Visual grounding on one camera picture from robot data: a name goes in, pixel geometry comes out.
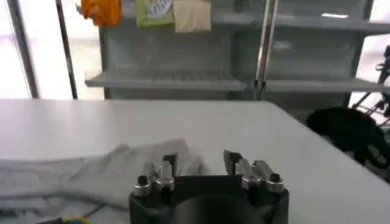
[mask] hanging towel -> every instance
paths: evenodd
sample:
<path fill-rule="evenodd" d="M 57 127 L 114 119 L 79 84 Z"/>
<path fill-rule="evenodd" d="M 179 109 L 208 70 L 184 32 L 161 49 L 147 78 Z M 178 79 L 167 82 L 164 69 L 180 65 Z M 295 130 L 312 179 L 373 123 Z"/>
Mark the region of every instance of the hanging towel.
<path fill-rule="evenodd" d="M 85 19 L 91 18 L 95 26 L 114 26 L 121 17 L 121 0 L 82 0 Z"/>
<path fill-rule="evenodd" d="M 174 23 L 172 0 L 136 0 L 136 20 L 139 27 Z"/>
<path fill-rule="evenodd" d="M 210 0 L 174 0 L 173 12 L 177 33 L 211 30 Z"/>

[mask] white table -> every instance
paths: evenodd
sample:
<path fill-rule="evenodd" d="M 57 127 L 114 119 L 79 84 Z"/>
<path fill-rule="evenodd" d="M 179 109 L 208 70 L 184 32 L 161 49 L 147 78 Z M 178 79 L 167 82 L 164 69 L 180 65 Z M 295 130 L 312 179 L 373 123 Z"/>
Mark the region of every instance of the white table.
<path fill-rule="evenodd" d="M 266 160 L 290 191 L 290 224 L 389 223 L 390 187 L 267 102 L 0 100 L 0 157 L 98 155 L 183 137 L 216 173 L 222 149 Z"/>

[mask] orange cloth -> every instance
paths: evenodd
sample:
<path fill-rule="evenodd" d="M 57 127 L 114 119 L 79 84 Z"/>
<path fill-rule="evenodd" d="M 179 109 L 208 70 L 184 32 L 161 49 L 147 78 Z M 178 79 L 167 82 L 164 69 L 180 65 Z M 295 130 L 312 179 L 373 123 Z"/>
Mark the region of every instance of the orange cloth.
<path fill-rule="evenodd" d="M 113 26 L 121 17 L 121 0 L 81 0 L 85 19 L 91 18 L 96 26 Z"/>

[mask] metal pole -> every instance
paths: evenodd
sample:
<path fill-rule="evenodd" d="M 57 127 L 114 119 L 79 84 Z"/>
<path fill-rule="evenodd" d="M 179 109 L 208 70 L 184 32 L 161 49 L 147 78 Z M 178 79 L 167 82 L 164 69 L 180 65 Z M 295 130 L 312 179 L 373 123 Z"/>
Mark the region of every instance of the metal pole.
<path fill-rule="evenodd" d="M 12 20 L 13 30 L 15 32 L 16 43 L 19 49 L 19 56 L 24 67 L 24 73 L 26 74 L 30 95 L 32 98 L 39 98 L 37 83 L 35 82 L 35 73 L 27 44 L 26 31 L 23 24 L 23 17 L 20 12 L 19 0 L 7 0 L 7 5 Z"/>
<path fill-rule="evenodd" d="M 266 4 L 266 10 L 270 5 L 269 1 L 267 1 Z M 257 70 L 256 70 L 256 82 L 255 82 L 255 89 L 258 89 L 255 91 L 255 95 L 253 96 L 254 99 L 261 99 L 261 95 L 263 93 L 265 84 L 266 84 L 266 76 L 269 66 L 269 61 L 271 59 L 271 51 L 272 51 L 272 42 L 274 39 L 274 32 L 275 32 L 275 20 L 276 20 L 276 14 L 278 10 L 278 4 L 279 0 L 274 0 L 272 4 L 272 14 L 271 14 L 271 22 L 268 26 L 268 12 L 264 13 L 264 23 L 263 23 L 263 29 L 261 31 L 261 40 L 260 43 L 260 50 L 259 50 L 259 59 L 257 63 Z"/>
<path fill-rule="evenodd" d="M 266 0 L 266 5 L 264 7 L 264 17 L 263 17 L 263 26 L 261 27 L 261 36 L 260 36 L 260 45 L 258 50 L 258 58 L 257 58 L 257 64 L 256 64 L 256 73 L 255 73 L 255 83 L 254 83 L 254 94 L 253 94 L 253 100 L 258 100 L 259 98 L 259 92 L 258 92 L 258 81 L 260 78 L 260 74 L 263 73 L 264 69 L 264 59 L 265 59 L 265 42 L 266 38 L 268 37 L 267 34 L 267 25 L 268 25 L 268 13 L 269 13 L 269 6 L 270 6 L 271 0 Z"/>
<path fill-rule="evenodd" d="M 61 2 L 61 0 L 56 0 L 55 4 L 57 6 L 58 20 L 60 22 L 62 44 L 63 44 L 63 50 L 64 50 L 65 58 L 66 58 L 66 65 L 68 67 L 68 75 L 69 75 L 69 82 L 70 82 L 71 89 L 72 89 L 72 97 L 73 97 L 73 99 L 77 99 L 77 89 L 76 89 L 76 82 L 74 80 L 72 56 L 71 56 L 71 50 L 69 48 L 68 34 L 66 33 L 65 19 L 63 16 L 63 9 L 62 9 L 62 2 Z"/>

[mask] metal shelving unit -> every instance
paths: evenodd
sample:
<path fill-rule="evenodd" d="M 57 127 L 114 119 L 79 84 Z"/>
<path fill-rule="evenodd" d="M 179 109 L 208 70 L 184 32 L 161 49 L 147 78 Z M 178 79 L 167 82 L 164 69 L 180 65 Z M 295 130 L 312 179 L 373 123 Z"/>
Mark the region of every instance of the metal shelving unit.
<path fill-rule="evenodd" d="M 246 84 L 220 71 L 144 71 L 112 69 L 85 82 L 89 87 L 131 89 L 202 89 L 243 91 Z"/>
<path fill-rule="evenodd" d="M 278 2 L 279 0 L 274 0 L 276 8 Z M 310 9 L 310 6 L 304 5 L 303 1 L 298 4 Z M 327 8 L 331 11 L 334 7 L 332 5 L 337 5 L 337 2 L 323 3 L 323 5 L 326 4 L 329 4 Z M 319 10 L 307 12 L 298 10 L 301 15 L 289 15 L 285 12 L 277 13 L 278 9 L 276 9 L 271 21 L 273 29 L 270 29 L 268 35 L 270 40 L 266 46 L 267 54 L 262 58 L 263 66 L 258 66 L 260 75 L 257 80 L 258 95 L 255 96 L 259 99 L 267 99 L 264 95 L 270 95 L 272 98 L 273 93 L 287 93 L 293 97 L 291 94 L 296 93 L 297 96 L 302 97 L 301 101 L 305 101 L 305 97 L 299 93 L 316 93 L 317 100 L 322 101 L 328 96 L 339 97 L 339 95 L 327 95 L 330 93 L 390 92 L 390 86 L 354 77 L 364 38 L 370 35 L 390 33 L 390 24 L 369 21 L 371 8 L 372 1 L 344 2 L 343 8 L 335 10 L 344 14 L 340 16 L 341 18 L 322 16 Z M 275 50 L 273 43 L 278 39 L 282 39 L 281 42 L 289 45 L 286 44 L 284 49 L 276 52 L 274 56 L 278 49 Z M 283 65 L 291 69 L 280 69 Z"/>
<path fill-rule="evenodd" d="M 110 91 L 145 89 L 240 92 L 253 88 L 254 78 L 240 77 L 239 71 L 230 64 L 234 57 L 231 48 L 236 29 L 240 29 L 241 26 L 261 29 L 260 14 L 255 16 L 250 13 L 238 13 L 236 6 L 239 1 L 236 0 L 216 1 L 213 2 L 211 32 L 177 35 L 174 34 L 173 28 L 139 29 L 135 25 L 135 7 L 126 2 L 132 0 L 122 1 L 121 24 L 118 27 L 101 29 L 104 71 L 86 80 L 87 86 L 103 87 Z M 123 58 L 113 59 L 119 54 L 123 55 Z M 162 54 L 171 54 L 167 55 L 167 58 L 173 57 L 166 59 L 169 65 L 160 65 L 160 61 L 165 60 Z M 193 62 L 199 66 L 190 68 L 185 66 Z"/>
<path fill-rule="evenodd" d="M 282 8 L 288 4 L 295 4 L 294 1 L 282 1 L 286 3 Z M 295 14 L 277 13 L 278 2 L 279 0 L 267 0 L 256 2 L 256 5 L 253 6 L 252 1 L 246 0 L 214 1 L 212 9 L 213 30 L 204 33 L 203 36 L 198 36 L 198 34 L 175 35 L 172 29 L 170 32 L 159 28 L 141 30 L 135 26 L 135 8 L 122 4 L 121 23 L 125 23 L 126 26 L 120 25 L 116 28 L 101 29 L 104 72 L 85 83 L 90 87 L 104 87 L 107 89 L 190 89 L 234 92 L 249 89 L 254 91 L 254 99 L 260 99 L 261 95 L 266 92 L 390 92 L 390 86 L 387 87 L 354 78 L 364 37 L 390 33 L 390 24 L 368 21 L 372 7 L 371 0 L 358 0 L 356 4 L 359 7 L 351 10 L 348 9 L 348 4 L 355 4 L 354 1 L 350 0 L 349 3 L 345 3 L 340 11 L 350 11 L 351 17 L 349 18 L 328 18 L 321 16 L 319 12 L 305 14 L 302 13 L 304 10 L 298 10 L 300 13 Z M 303 0 L 297 4 L 300 4 L 299 7 L 307 7 L 308 5 Z M 312 4 L 312 9 L 316 7 L 314 3 L 310 2 L 310 4 Z M 334 6 L 338 2 L 331 0 L 324 1 L 322 4 Z M 238 44 L 239 46 L 234 46 L 236 43 L 233 39 L 237 31 L 241 29 L 253 30 L 248 32 L 249 36 L 253 36 L 249 37 L 251 42 L 246 42 L 247 40 L 243 38 L 242 43 Z M 321 39 L 325 35 L 328 35 L 327 39 Z M 293 38 L 290 42 L 292 49 L 288 49 L 289 46 L 286 47 L 287 57 L 276 52 L 274 46 L 276 40 L 283 38 Z M 145 51 L 141 51 L 138 45 L 133 45 L 134 41 L 142 46 Z M 198 46 L 199 50 L 187 46 L 188 43 Z M 295 75 L 302 71 L 297 69 L 297 66 L 288 63 L 293 61 L 291 63 L 299 64 L 299 62 L 305 61 L 307 58 L 302 57 L 302 55 L 310 51 L 311 47 L 321 45 L 323 45 L 323 49 L 319 50 L 318 54 L 320 56 L 309 62 L 312 63 L 312 67 L 315 68 L 317 64 L 323 65 L 321 56 L 325 57 L 325 60 L 339 63 L 341 66 L 336 65 L 337 69 L 334 69 L 334 71 L 332 66 L 319 68 L 332 70 L 329 72 L 332 75 L 320 77 L 320 79 L 317 77 L 324 75 L 324 72 L 317 74 L 316 71 L 313 71 L 306 77 Z M 247 55 L 237 56 L 238 54 L 234 50 L 235 48 L 241 48 L 242 50 L 243 47 L 246 47 L 247 50 L 245 51 L 250 51 L 248 49 L 252 49 L 254 46 L 259 47 L 256 55 L 251 55 L 251 57 L 256 57 L 256 61 L 254 61 L 256 65 L 254 65 L 254 69 L 247 70 L 247 61 L 252 61 L 252 59 Z M 188 54 L 195 53 L 195 55 L 186 58 L 187 55 L 184 54 L 187 52 L 183 51 L 183 48 L 186 47 L 190 48 Z M 339 48 L 341 49 L 340 52 L 329 50 Z M 163 49 L 160 52 L 172 49 L 172 55 L 180 54 L 185 59 L 181 60 L 180 57 L 170 58 L 170 65 L 167 68 L 160 65 L 150 66 L 155 63 L 154 58 L 163 59 L 159 55 L 160 53 L 155 51 L 156 49 Z M 201 50 L 204 51 L 205 60 L 202 60 L 203 52 Z M 334 56 L 339 54 L 345 54 L 346 57 L 339 60 L 333 59 Z M 144 55 L 148 55 L 151 59 L 143 58 Z M 275 60 L 275 55 L 277 55 L 276 61 L 282 62 L 275 65 L 277 68 L 272 68 L 270 61 Z M 239 69 L 234 68 L 237 57 L 244 58 L 239 59 L 241 63 L 238 66 Z M 216 63 L 207 62 L 207 59 L 211 61 L 214 58 L 217 58 Z M 291 71 L 291 76 L 289 76 L 286 74 L 290 71 L 280 72 L 278 70 L 281 67 L 294 68 L 296 71 Z"/>
<path fill-rule="evenodd" d="M 301 93 L 390 92 L 390 86 L 355 78 L 340 80 L 267 80 L 266 91 Z"/>

